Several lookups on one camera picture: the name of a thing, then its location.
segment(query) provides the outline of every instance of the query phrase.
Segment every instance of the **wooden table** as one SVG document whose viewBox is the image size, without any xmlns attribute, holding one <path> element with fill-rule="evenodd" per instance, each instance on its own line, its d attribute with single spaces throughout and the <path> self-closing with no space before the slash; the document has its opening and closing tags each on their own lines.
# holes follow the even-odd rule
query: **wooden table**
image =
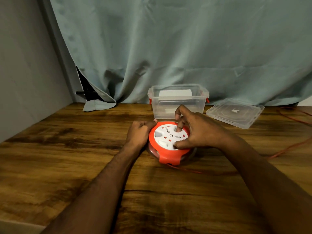
<svg viewBox="0 0 312 234">
<path fill-rule="evenodd" d="M 118 152 L 131 122 L 153 119 L 151 106 L 145 104 L 88 113 L 82 108 L 71 104 L 0 145 L 0 219 L 47 225 Z M 312 113 L 312 108 L 302 109 Z M 309 120 L 297 111 L 287 114 Z M 282 117 L 276 107 L 266 107 L 248 130 L 222 125 L 262 156 L 312 134 L 311 127 Z M 311 144 L 271 163 L 312 194 Z M 143 152 L 129 175 L 115 233 L 268 231 L 242 178 L 220 175 L 235 169 L 219 151 L 198 149 L 185 167 L 209 175 L 160 165 Z"/>
</svg>

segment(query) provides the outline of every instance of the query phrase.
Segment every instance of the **finger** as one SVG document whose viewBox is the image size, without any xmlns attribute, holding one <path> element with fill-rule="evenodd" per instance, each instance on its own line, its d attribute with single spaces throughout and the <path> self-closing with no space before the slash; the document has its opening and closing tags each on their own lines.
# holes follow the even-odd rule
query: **finger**
<svg viewBox="0 0 312 234">
<path fill-rule="evenodd" d="M 150 131 L 154 126 L 156 126 L 157 120 L 154 119 L 153 121 L 145 121 L 144 125 L 147 127 L 148 131 Z"/>
<path fill-rule="evenodd" d="M 185 118 L 185 116 L 181 116 L 180 120 L 177 123 L 177 129 L 176 132 L 181 132 L 185 123 L 187 123 L 187 120 Z"/>
<path fill-rule="evenodd" d="M 180 140 L 180 141 L 175 142 L 174 147 L 176 147 L 177 149 L 190 149 L 190 148 L 193 148 L 194 146 L 190 142 L 190 139 L 187 138 L 185 140 Z"/>
<path fill-rule="evenodd" d="M 191 113 L 192 112 L 190 110 L 188 110 L 186 106 L 181 104 L 177 108 L 177 110 L 175 111 L 174 117 L 175 117 L 176 120 L 178 120 L 178 119 L 180 119 L 181 114 L 182 114 L 183 116 L 186 116 L 186 118 L 187 118 Z"/>
</svg>

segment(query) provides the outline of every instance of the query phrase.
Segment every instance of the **container lid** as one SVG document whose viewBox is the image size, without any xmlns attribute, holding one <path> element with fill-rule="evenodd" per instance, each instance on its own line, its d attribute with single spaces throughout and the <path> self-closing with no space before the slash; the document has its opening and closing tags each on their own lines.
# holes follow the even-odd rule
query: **container lid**
<svg viewBox="0 0 312 234">
<path fill-rule="evenodd" d="M 230 125 L 248 129 L 263 111 L 264 106 L 252 105 L 233 98 L 226 98 L 207 110 L 206 114 Z"/>
</svg>

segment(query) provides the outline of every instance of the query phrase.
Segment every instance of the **red wire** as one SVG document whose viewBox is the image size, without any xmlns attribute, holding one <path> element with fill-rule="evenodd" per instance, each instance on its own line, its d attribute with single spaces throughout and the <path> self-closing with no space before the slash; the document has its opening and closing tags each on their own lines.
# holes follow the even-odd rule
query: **red wire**
<svg viewBox="0 0 312 234">
<path fill-rule="evenodd" d="M 312 123 L 310 123 L 310 122 L 301 121 L 301 120 L 298 120 L 298 119 L 296 119 L 296 118 L 293 118 L 293 117 L 290 117 L 290 116 L 287 116 L 287 115 L 283 114 L 283 113 L 280 111 L 281 109 L 292 109 L 292 110 L 297 110 L 297 111 L 300 111 L 300 112 L 302 112 L 302 113 L 304 113 L 304 114 L 306 114 L 306 115 L 308 115 L 308 116 L 312 116 L 311 114 L 309 114 L 309 113 L 307 113 L 307 112 L 304 112 L 304 111 L 302 111 L 302 110 L 300 110 L 300 109 L 298 109 L 298 108 L 292 108 L 292 107 L 281 107 L 281 108 L 277 109 L 277 112 L 278 112 L 279 114 L 281 114 L 282 116 L 284 116 L 284 117 L 287 117 L 287 118 L 289 118 L 289 119 L 291 119 L 291 120 L 293 120 L 293 121 L 300 122 L 300 123 L 303 123 L 303 124 L 306 124 L 306 125 L 312 125 Z M 291 146 L 288 146 L 286 149 L 283 149 L 283 150 L 277 152 L 276 154 L 272 155 L 271 157 L 268 157 L 267 159 L 272 159 L 272 158 L 278 157 L 278 156 L 282 155 L 283 153 L 286 153 L 288 150 L 290 150 L 290 149 L 292 149 L 292 148 L 299 147 L 300 145 L 303 145 L 303 144 L 309 142 L 310 140 L 312 140 L 312 136 L 311 136 L 310 138 L 306 139 L 305 141 L 302 141 L 302 142 L 293 144 L 293 145 L 291 145 Z M 172 165 L 170 165 L 170 164 L 167 164 L 167 165 L 168 165 L 169 167 L 171 167 L 171 168 L 175 168 L 175 169 L 182 170 L 182 171 L 185 171 L 185 172 L 198 173 L 198 174 L 205 174 L 205 173 L 203 173 L 203 172 L 199 172 L 199 171 L 195 171 L 195 170 L 190 170 L 190 169 L 181 168 L 181 167 L 175 167 L 175 166 L 172 166 Z M 237 171 L 235 171 L 235 172 L 223 172 L 223 173 L 219 173 L 218 175 L 225 175 L 225 174 L 233 175 L 233 174 L 237 174 L 237 173 L 238 173 Z"/>
</svg>

